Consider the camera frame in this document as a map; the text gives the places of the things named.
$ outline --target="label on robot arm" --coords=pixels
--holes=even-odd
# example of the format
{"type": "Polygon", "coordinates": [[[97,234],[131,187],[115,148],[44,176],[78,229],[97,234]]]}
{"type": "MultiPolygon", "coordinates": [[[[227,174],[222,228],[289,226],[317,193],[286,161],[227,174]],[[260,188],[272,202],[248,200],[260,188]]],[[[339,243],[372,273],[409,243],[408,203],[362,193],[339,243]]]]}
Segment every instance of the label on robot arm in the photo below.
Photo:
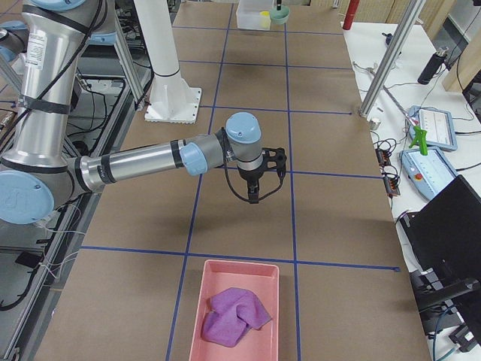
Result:
{"type": "Polygon", "coordinates": [[[40,34],[30,34],[25,65],[29,66],[30,68],[42,70],[44,68],[46,48],[46,36],[40,34]]]}

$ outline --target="green clip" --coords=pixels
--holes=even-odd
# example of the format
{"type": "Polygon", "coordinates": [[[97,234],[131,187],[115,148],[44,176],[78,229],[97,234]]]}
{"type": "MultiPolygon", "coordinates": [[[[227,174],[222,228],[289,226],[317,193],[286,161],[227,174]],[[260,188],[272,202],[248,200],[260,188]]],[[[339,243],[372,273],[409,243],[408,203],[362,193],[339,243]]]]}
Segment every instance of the green clip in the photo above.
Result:
{"type": "Polygon", "coordinates": [[[412,148],[415,144],[419,145],[419,152],[423,156],[428,155],[428,145],[426,144],[426,134],[428,133],[427,130],[421,129],[419,126],[414,126],[414,139],[409,146],[412,148]]]}

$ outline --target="white pillar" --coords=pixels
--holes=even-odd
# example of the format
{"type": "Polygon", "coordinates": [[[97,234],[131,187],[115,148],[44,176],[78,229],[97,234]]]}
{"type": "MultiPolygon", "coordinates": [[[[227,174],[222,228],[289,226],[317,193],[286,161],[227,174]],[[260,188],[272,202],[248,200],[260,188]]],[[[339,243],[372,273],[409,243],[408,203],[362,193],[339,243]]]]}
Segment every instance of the white pillar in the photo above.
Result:
{"type": "Polygon", "coordinates": [[[182,78],[166,0],[134,0],[150,61],[155,72],[145,119],[194,123],[201,89],[182,78]]]}

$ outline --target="blue cable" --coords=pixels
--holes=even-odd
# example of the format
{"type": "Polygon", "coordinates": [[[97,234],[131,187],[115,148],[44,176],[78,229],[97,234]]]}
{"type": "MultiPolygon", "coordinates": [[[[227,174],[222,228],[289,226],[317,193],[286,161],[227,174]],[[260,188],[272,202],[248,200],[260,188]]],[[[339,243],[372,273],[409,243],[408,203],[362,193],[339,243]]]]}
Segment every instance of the blue cable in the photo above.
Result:
{"type": "Polygon", "coordinates": [[[449,350],[448,352],[446,352],[444,354],[444,356],[441,356],[439,359],[437,359],[436,361],[443,361],[444,359],[447,359],[454,351],[457,350],[457,347],[453,347],[451,350],[449,350]]]}
{"type": "MultiPolygon", "coordinates": [[[[440,325],[441,325],[441,320],[444,318],[444,316],[446,316],[446,314],[452,309],[454,308],[455,305],[450,305],[446,310],[444,310],[444,312],[439,316],[439,318],[437,319],[437,322],[436,322],[436,328],[434,329],[434,336],[433,336],[433,361],[439,361],[439,360],[436,360],[436,337],[437,337],[437,333],[440,331],[439,328],[440,328],[440,325]]],[[[441,357],[440,359],[446,359],[449,355],[446,354],[444,355],[443,357],[441,357]]]]}

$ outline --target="brown table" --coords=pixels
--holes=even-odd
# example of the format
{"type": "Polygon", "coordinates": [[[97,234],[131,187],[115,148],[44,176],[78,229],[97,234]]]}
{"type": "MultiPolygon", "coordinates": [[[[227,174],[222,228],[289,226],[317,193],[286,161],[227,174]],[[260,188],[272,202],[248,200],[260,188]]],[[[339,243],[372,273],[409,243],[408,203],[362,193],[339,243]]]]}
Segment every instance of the brown table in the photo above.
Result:
{"type": "MultiPolygon", "coordinates": [[[[280,267],[280,360],[429,360],[337,11],[293,6],[286,28],[248,32],[235,8],[182,4],[174,35],[183,77],[204,91],[198,120],[138,114],[124,148],[246,110],[266,147],[287,149],[284,187],[247,205],[221,169],[108,186],[35,360],[188,360],[206,259],[280,267]]],[[[262,190],[276,182],[266,174],[262,190]]]]}

